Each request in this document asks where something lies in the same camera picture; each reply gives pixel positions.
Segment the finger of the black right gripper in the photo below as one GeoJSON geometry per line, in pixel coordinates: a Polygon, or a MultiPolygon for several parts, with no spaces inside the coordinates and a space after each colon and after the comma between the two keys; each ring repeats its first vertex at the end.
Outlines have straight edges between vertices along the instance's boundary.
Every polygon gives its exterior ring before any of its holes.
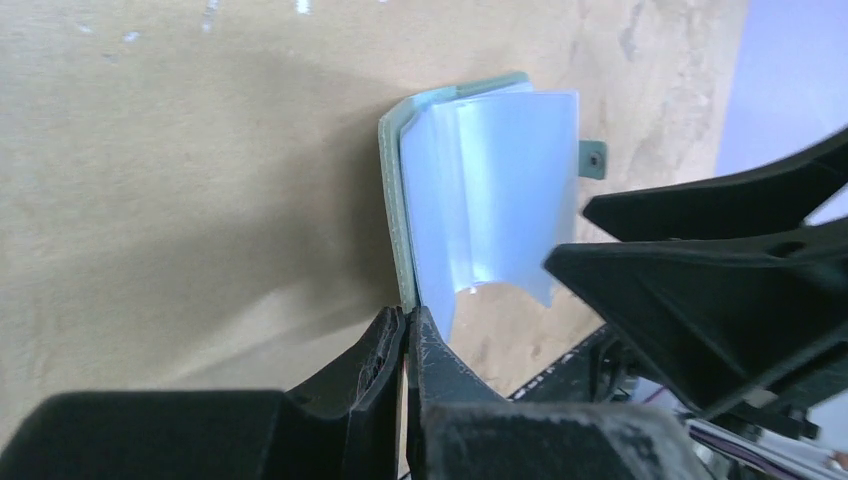
{"type": "Polygon", "coordinates": [[[593,197],[585,219],[623,242],[719,240],[793,230],[847,184],[847,130],[772,163],[593,197]]]}

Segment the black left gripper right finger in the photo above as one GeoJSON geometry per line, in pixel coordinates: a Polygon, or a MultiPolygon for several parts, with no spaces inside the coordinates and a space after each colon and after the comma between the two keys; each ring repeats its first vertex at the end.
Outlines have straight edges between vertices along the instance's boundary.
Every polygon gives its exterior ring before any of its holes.
{"type": "Polygon", "coordinates": [[[510,402],[407,317],[407,461],[415,479],[706,479],[671,415],[621,403],[510,402]]]}

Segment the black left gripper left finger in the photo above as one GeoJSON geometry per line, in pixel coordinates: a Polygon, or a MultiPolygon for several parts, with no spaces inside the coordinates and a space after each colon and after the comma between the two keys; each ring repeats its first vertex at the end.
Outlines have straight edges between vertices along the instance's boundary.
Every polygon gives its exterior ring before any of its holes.
{"type": "Polygon", "coordinates": [[[406,321],[360,339],[289,391],[52,396],[1,454],[5,479],[393,479],[406,321]]]}

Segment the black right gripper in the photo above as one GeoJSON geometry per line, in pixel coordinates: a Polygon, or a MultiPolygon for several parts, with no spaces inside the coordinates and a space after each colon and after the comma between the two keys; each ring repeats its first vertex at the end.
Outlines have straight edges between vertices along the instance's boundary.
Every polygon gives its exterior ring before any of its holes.
{"type": "Polygon", "coordinates": [[[597,330],[597,401],[674,415],[715,479],[846,478],[845,220],[563,244],[545,268],[630,348],[597,330]]]}

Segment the teal leather card holder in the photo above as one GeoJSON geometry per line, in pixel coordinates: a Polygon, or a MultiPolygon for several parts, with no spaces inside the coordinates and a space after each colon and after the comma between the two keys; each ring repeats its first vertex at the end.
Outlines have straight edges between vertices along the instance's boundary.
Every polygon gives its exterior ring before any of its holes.
{"type": "Polygon", "coordinates": [[[443,338],[456,297],[490,283],[549,305],[543,261],[575,236],[578,181],[607,173],[607,146],[579,136],[579,94],[514,72],[423,91],[378,121],[385,209],[402,307],[443,338]]]}

